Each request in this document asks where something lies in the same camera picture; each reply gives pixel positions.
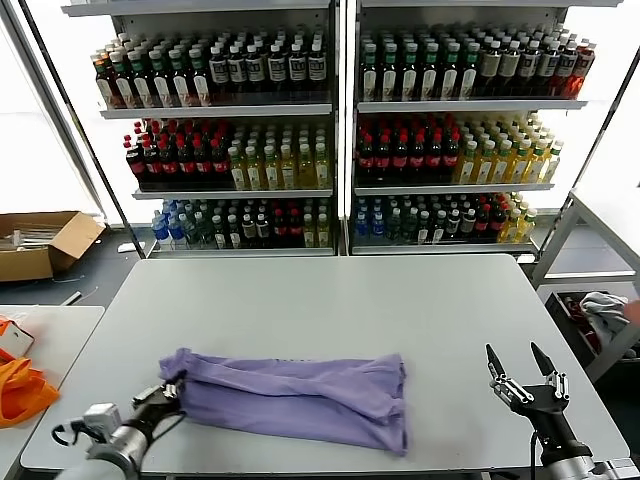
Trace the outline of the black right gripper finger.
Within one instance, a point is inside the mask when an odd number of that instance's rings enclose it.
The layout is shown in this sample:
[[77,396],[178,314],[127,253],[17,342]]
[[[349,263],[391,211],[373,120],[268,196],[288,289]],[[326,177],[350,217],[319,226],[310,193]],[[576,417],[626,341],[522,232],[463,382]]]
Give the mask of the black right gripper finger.
[[567,375],[556,369],[551,358],[535,342],[531,343],[531,350],[546,384],[552,388],[554,398],[568,401],[570,396]]
[[494,393],[505,403],[528,404],[531,402],[531,394],[518,382],[506,374],[497,354],[490,344],[485,346],[487,354],[487,366],[491,375],[489,383]]

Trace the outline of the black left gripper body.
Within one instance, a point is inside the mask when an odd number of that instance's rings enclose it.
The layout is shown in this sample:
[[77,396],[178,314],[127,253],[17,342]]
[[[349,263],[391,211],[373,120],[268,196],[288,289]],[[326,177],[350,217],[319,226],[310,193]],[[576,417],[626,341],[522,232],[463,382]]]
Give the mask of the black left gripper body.
[[143,426],[158,426],[165,418],[179,415],[181,412],[177,396],[155,392],[135,406],[133,419]]

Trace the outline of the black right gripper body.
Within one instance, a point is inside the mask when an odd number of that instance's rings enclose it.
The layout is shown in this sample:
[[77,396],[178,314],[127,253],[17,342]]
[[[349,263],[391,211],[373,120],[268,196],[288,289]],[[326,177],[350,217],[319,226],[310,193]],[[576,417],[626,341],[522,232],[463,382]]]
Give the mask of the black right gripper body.
[[558,398],[550,385],[525,386],[523,399],[513,399],[513,412],[526,417],[544,451],[573,447],[578,441],[564,416],[568,401]]

